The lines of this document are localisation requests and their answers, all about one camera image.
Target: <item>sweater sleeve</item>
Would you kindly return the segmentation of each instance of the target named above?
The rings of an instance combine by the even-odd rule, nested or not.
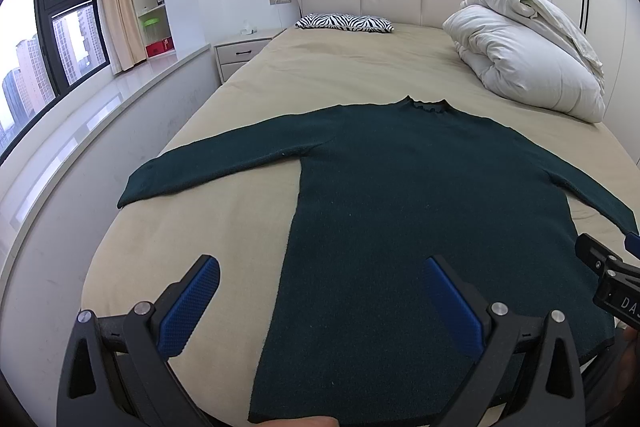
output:
[[[595,208],[625,235],[629,232],[638,233],[633,211],[606,188],[580,169],[534,144],[517,131],[513,129],[510,131],[513,133],[517,147],[549,175],[553,184],[568,190],[582,203]]]
[[[167,151],[130,175],[118,208],[283,158],[303,156],[335,136],[341,117],[340,105],[286,114]]]

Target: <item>window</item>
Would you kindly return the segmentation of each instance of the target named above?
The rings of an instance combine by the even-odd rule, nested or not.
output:
[[[0,162],[47,109],[109,64],[96,0],[0,4]]]

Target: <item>red box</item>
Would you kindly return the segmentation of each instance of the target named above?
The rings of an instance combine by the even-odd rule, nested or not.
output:
[[[153,44],[149,44],[146,47],[146,56],[154,57],[155,55],[159,55],[161,53],[167,52],[174,48],[174,40],[169,37],[168,39],[162,39],[161,41],[154,42]]]

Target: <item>wardrobe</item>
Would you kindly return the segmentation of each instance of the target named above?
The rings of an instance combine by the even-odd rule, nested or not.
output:
[[[603,63],[604,122],[629,156],[640,162],[640,2],[551,0],[585,33]]]

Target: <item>metal screw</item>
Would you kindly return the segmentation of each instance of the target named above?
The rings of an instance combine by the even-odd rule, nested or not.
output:
[[[491,311],[494,312],[496,315],[502,316],[502,315],[506,315],[509,309],[507,308],[507,305],[502,302],[494,302],[491,305]]]
[[[84,310],[83,312],[80,312],[78,314],[78,322],[84,324],[85,322],[89,322],[89,319],[91,318],[91,311],[89,310]]]
[[[150,309],[151,309],[151,303],[148,303],[146,301],[139,302],[138,304],[133,306],[133,312],[136,315],[146,315],[148,314]]]
[[[564,322],[564,314],[560,310],[553,310],[551,312],[551,318],[556,322]]]

